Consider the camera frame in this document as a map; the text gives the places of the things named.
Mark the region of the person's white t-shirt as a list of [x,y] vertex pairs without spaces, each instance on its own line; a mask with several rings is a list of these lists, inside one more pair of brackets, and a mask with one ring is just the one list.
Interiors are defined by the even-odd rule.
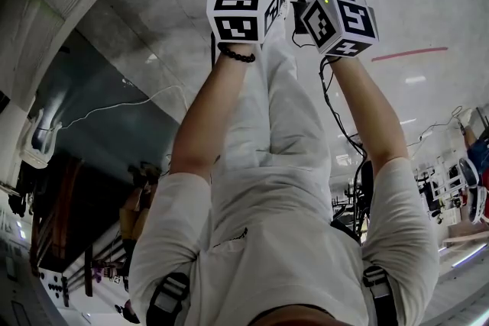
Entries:
[[164,178],[138,239],[129,295],[145,321],[157,286],[189,277],[180,326],[248,326],[265,311],[311,305],[352,326],[375,326],[363,282],[383,269],[399,326],[422,321],[439,276],[438,244],[409,160],[385,164],[375,179],[367,240],[331,226],[330,202],[311,172],[255,167],[214,183],[189,174]]

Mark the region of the red floor tape strip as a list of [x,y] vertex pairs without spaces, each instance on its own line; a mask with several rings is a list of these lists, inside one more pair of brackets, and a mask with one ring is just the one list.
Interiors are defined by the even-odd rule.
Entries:
[[378,61],[384,61],[384,60],[390,60],[390,59],[395,59],[403,56],[414,56],[414,55],[419,55],[423,53],[434,53],[434,52],[440,52],[440,51],[447,51],[449,48],[448,47],[430,47],[430,48],[423,48],[423,49],[418,49],[418,50],[409,50],[409,51],[404,51],[404,52],[399,52],[399,53],[392,53],[392,54],[387,54],[383,56],[377,56],[371,59],[371,62],[378,62]]

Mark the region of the person's right forearm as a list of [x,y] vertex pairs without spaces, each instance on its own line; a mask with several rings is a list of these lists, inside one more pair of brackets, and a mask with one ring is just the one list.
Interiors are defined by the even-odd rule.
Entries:
[[399,118],[357,58],[330,57],[356,129],[372,162],[374,175],[391,160],[409,157]]

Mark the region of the person's light grey trousers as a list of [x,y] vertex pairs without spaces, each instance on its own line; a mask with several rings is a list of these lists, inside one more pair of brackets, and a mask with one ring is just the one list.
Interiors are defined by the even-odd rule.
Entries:
[[223,172],[253,168],[331,168],[325,131],[310,97],[297,80],[296,59],[286,39],[290,0],[280,11],[244,79],[218,166]]

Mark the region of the dark blue-grey board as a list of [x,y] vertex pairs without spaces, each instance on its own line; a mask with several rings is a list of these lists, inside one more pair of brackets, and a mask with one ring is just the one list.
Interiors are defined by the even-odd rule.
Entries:
[[35,147],[48,128],[63,126],[35,189],[38,214],[52,218],[40,266],[63,272],[118,220],[131,192],[129,167],[162,164],[177,123],[77,31],[37,89],[31,114],[41,108]]

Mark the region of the person's left forearm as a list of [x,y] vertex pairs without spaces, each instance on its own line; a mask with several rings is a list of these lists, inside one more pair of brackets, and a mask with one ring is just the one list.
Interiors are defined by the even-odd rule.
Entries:
[[189,107],[173,143],[170,174],[210,180],[250,66],[221,53]]

